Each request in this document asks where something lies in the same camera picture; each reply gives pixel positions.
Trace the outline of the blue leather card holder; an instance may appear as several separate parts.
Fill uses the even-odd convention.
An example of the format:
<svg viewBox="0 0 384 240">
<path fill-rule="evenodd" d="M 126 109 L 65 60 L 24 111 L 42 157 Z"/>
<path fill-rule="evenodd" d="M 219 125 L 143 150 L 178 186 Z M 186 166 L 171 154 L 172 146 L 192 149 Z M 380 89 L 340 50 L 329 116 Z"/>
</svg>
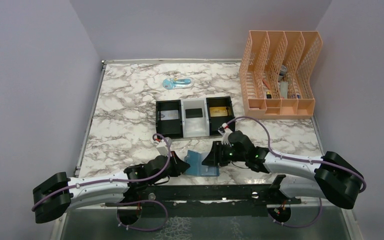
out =
<svg viewBox="0 0 384 240">
<path fill-rule="evenodd" d="M 218 167 L 202 165 L 203 160 L 208 155 L 209 152 L 200 153 L 188 150 L 184 161 L 189 164 L 190 167 L 185 171 L 184 174 L 195 177 L 218 177 L 220 175 L 220 170 Z"/>
</svg>

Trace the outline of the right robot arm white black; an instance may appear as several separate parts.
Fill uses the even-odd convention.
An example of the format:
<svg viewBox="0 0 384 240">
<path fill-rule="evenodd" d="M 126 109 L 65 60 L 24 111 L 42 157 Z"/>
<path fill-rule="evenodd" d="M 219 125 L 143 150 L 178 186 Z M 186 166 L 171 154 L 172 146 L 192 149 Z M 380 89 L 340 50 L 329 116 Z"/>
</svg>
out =
<svg viewBox="0 0 384 240">
<path fill-rule="evenodd" d="M 201 164 L 223 167 L 231 162 L 244 162 L 254 172 L 291 175 L 268 190 L 276 204 L 287 198 L 313 197 L 350 210 L 364 186 L 363 175 L 336 152 L 314 157 L 284 154 L 254 145 L 241 131 L 231 133 L 227 143 L 214 141 Z"/>
</svg>

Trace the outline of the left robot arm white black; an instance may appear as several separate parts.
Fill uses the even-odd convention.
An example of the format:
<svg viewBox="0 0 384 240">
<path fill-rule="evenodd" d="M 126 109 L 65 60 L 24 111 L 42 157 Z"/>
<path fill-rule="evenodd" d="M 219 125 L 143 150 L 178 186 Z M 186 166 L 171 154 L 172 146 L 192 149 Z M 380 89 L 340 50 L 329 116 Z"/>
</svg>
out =
<svg viewBox="0 0 384 240">
<path fill-rule="evenodd" d="M 138 191 L 162 179 L 178 177 L 189 168 L 190 164 L 172 151 L 109 175 L 80 178 L 68 177 L 66 172 L 55 173 L 32 191 L 35 222 L 48 223 L 67 211 L 90 205 L 132 205 Z"/>
</svg>

